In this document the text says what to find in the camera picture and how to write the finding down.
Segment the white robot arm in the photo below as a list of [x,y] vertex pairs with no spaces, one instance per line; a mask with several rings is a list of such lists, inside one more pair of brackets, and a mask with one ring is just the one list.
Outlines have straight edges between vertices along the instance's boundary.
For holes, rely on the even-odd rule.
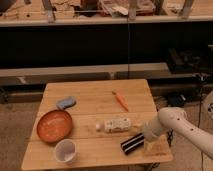
[[201,152],[213,160],[213,134],[187,120],[187,113],[180,107],[163,107],[147,121],[134,124],[131,133],[142,133],[148,142],[156,141],[161,135],[173,130],[186,138]]

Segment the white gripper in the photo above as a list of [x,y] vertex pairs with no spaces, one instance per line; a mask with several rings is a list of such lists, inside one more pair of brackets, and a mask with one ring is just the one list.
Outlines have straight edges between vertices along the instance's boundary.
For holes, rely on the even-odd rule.
[[144,144],[145,155],[166,155],[168,143],[162,134],[162,126],[157,121],[149,121],[143,124],[135,124],[132,127],[134,133],[142,133],[147,140]]

